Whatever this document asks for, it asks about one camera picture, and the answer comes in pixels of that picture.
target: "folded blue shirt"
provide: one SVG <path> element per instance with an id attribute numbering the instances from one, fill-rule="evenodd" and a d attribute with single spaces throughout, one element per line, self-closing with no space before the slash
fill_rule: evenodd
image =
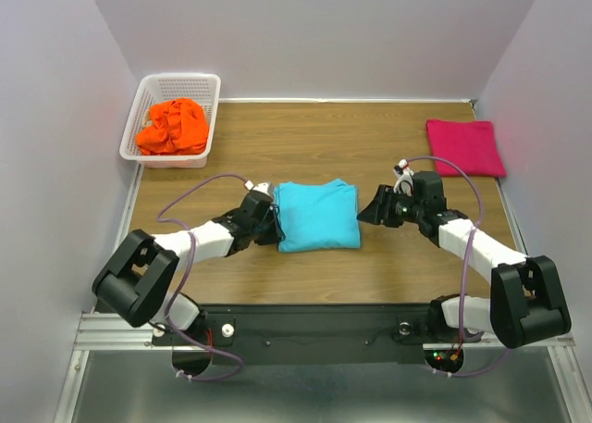
<path id="1" fill-rule="evenodd" d="M 343 180 L 325 185 L 279 184 L 274 190 L 286 239 L 279 251 L 361 247 L 358 190 Z"/>

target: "folded pink towel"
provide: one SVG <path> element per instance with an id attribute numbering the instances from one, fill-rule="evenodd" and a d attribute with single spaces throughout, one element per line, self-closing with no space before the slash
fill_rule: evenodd
<path id="1" fill-rule="evenodd" d="M 425 124 L 432 155 L 443 157 L 459 166 L 467 175 L 506 176 L 501 163 L 493 124 L 488 120 L 449 122 L 430 119 Z M 436 163 L 441 176 L 459 176 L 443 162 Z"/>

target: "wooden tabletop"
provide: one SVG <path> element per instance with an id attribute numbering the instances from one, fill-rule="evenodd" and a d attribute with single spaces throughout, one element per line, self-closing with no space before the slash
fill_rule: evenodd
<path id="1" fill-rule="evenodd" d="M 378 184 L 394 183 L 392 167 L 404 157 L 428 155 L 426 120 L 473 120 L 469 104 L 221 104 L 207 166 L 150 169 L 142 183 L 130 229 L 166 233 L 178 228 L 155 222 L 158 211 L 191 186 L 220 172 L 253 182 L 289 180 L 323 184 L 341 178 L 358 186 L 359 206 Z M 413 163 L 413 169 L 434 169 Z M 493 178 L 475 178 L 484 199 L 482 229 L 513 248 Z M 444 180 L 449 208 L 475 219 L 475 196 L 461 178 Z M 192 226 L 238 206 L 244 189 L 223 179 L 200 189 L 170 216 Z M 406 224 L 398 229 L 361 224 L 362 249 L 280 254 L 252 246 L 229 258 L 193 267 L 184 292 L 199 303 L 413 303 L 459 291 L 461 261 Z M 471 295 L 488 296 L 476 272 Z"/>

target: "white plastic basket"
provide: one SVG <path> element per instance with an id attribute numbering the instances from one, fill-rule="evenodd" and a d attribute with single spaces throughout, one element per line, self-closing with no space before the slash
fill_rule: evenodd
<path id="1" fill-rule="evenodd" d="M 188 97 L 203 108 L 210 126 L 207 145 L 200 155 L 185 156 L 144 156 L 136 145 L 136 134 L 143 128 L 143 116 L 154 104 Z M 146 167 L 165 168 L 201 168 L 207 162 L 207 155 L 212 148 L 216 113 L 220 97 L 220 78 L 216 74 L 203 73 L 161 73 L 146 76 L 140 82 L 138 92 L 131 105 L 126 129 L 123 132 L 119 154 L 124 159 L 138 161 Z"/>

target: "orange cloth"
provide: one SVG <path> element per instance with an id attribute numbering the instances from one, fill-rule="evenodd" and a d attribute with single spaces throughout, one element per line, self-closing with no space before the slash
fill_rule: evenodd
<path id="1" fill-rule="evenodd" d="M 199 155 L 210 127 L 202 107 L 184 97 L 150 107 L 153 125 L 136 135 L 143 155 Z"/>

